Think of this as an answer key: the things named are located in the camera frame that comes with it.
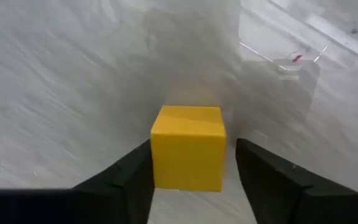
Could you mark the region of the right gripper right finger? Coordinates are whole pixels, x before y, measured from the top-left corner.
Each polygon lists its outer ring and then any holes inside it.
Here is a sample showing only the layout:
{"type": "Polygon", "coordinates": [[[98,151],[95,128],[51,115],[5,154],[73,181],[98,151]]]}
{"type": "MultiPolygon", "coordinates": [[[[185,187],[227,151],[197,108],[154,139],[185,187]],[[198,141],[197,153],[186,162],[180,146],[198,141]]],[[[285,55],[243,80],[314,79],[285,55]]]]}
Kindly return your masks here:
{"type": "Polygon", "coordinates": [[[257,224],[335,224],[356,191],[321,177],[247,139],[236,141],[236,162],[257,224]]]}

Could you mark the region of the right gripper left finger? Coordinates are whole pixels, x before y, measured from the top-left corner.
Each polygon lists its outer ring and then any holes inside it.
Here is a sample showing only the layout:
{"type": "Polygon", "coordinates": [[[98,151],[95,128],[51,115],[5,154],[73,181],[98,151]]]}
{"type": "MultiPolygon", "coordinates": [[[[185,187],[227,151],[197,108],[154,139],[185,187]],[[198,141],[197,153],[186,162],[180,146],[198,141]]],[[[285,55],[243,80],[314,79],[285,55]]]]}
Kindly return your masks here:
{"type": "Polygon", "coordinates": [[[86,223],[147,224],[155,190],[150,140],[73,188],[86,193],[86,223]]]}

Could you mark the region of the yellow block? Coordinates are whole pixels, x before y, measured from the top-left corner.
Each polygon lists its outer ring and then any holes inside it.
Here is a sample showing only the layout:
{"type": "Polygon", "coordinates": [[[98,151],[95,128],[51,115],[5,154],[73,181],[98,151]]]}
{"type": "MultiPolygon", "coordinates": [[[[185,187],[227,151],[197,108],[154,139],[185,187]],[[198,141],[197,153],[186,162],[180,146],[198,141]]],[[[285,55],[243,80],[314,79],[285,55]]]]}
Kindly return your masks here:
{"type": "Polygon", "coordinates": [[[226,130],[220,108],[163,105],[150,143],[157,188],[222,191],[226,130]]]}

